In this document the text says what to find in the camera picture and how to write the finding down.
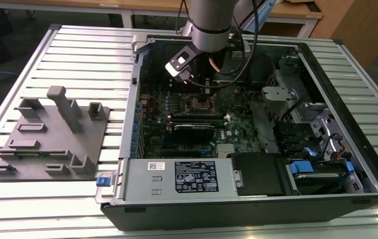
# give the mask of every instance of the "motherboard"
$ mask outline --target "motherboard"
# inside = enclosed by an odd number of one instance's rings
[[[143,158],[218,158],[232,152],[259,152],[252,92],[232,86],[201,94],[185,87],[141,88]]]

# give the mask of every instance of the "power supply label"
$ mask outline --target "power supply label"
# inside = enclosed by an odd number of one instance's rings
[[[174,162],[178,193],[218,192],[214,161]]]

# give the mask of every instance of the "gray plastic stand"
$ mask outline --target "gray plastic stand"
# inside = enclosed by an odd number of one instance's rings
[[[22,99],[22,117],[0,150],[0,180],[94,178],[109,108],[94,102],[79,107],[65,91],[62,86],[47,90],[55,106]]]

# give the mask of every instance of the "aluminum profile table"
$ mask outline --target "aluminum profile table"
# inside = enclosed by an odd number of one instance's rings
[[[0,107],[0,147],[19,117],[14,110],[19,98],[41,97],[43,104],[51,104],[45,98],[47,87],[61,85],[78,105],[95,100],[111,109],[97,170],[115,170],[134,34],[173,35],[173,31],[83,26],[47,31]],[[378,88],[344,46],[322,39],[262,36],[259,40],[308,44],[378,153]],[[352,212],[324,223],[121,232],[103,217],[94,194],[94,181],[1,182],[0,238],[378,238],[378,209]]]

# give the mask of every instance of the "wooden table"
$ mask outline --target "wooden table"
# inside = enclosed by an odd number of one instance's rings
[[[0,8],[121,14],[125,28],[133,28],[133,15],[177,16],[181,0],[0,0]],[[307,38],[323,14],[304,4],[282,2],[267,22],[300,24],[298,37]]]

